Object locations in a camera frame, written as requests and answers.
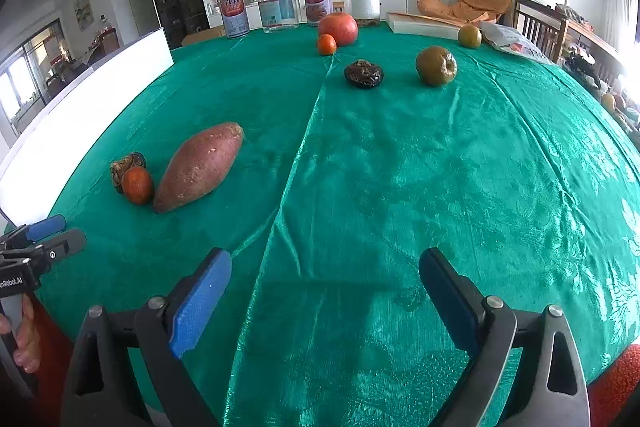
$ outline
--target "glass jar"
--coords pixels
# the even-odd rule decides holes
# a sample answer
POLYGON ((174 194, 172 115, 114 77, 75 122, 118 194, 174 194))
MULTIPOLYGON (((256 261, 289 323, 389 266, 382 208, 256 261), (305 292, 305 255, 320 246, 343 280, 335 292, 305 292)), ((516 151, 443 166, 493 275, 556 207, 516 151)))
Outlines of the glass jar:
POLYGON ((345 12, 358 26, 375 26, 380 22, 380 0, 344 0, 345 12))
POLYGON ((297 28, 300 24, 296 0, 258 0, 258 9, 265 33, 297 28))

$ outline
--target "blue gripper pad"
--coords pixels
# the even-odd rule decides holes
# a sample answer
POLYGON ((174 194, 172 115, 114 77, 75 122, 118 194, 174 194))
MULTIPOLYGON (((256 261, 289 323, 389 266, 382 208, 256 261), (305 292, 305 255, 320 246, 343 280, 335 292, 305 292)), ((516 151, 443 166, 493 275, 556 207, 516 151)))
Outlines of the blue gripper pad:
POLYGON ((231 256, 221 250, 193 286, 174 315, 169 346, 181 359, 185 351, 193 349, 209 322, 220 297, 231 279, 231 256))
POLYGON ((479 350, 476 316, 466 305, 447 272, 428 250, 420 257, 418 268, 422 285, 436 306, 451 340, 458 349, 466 351, 470 357, 474 356, 479 350))
POLYGON ((30 241, 37 243, 49 235, 53 235, 58 232, 62 232, 66 227, 66 219, 62 214, 56 214, 55 216, 47 217, 42 221, 29 225, 26 232, 26 237, 30 241))

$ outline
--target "small orange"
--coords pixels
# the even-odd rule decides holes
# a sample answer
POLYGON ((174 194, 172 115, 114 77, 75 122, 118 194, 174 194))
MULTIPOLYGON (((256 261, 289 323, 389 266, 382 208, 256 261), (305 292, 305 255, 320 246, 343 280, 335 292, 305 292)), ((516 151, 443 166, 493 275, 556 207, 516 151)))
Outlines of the small orange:
POLYGON ((335 39, 328 33, 318 37, 316 46, 318 47, 318 53, 321 55, 333 55, 338 49, 335 39))

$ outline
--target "metal screw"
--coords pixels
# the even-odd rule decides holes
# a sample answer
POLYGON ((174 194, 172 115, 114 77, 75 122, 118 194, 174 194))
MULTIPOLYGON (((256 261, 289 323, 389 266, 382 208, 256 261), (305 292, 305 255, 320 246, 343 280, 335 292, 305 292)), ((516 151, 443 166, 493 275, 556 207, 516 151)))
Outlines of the metal screw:
POLYGON ((489 304, 489 308, 493 308, 494 310, 499 310, 504 306, 504 301, 496 295, 489 295, 486 298, 486 303, 489 304))
POLYGON ((152 309, 152 310, 159 310, 160 308, 162 308, 162 306, 164 306, 164 298, 163 297, 151 297, 149 299, 148 302, 148 306, 152 309))
POLYGON ((91 306, 89 308, 89 316, 92 319, 97 319, 100 315, 102 315, 102 306, 91 306))
POLYGON ((553 315, 554 317, 562 317, 562 313, 562 308, 557 304, 551 304, 551 306, 549 306, 550 315, 553 315))

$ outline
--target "red apple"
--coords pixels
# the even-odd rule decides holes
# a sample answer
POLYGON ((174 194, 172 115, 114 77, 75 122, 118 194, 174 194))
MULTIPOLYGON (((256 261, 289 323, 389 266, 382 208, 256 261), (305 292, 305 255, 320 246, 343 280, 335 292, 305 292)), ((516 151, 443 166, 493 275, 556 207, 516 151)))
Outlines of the red apple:
POLYGON ((346 12, 329 13, 318 25, 318 35, 331 35, 340 46, 353 44, 358 38, 358 24, 346 12))

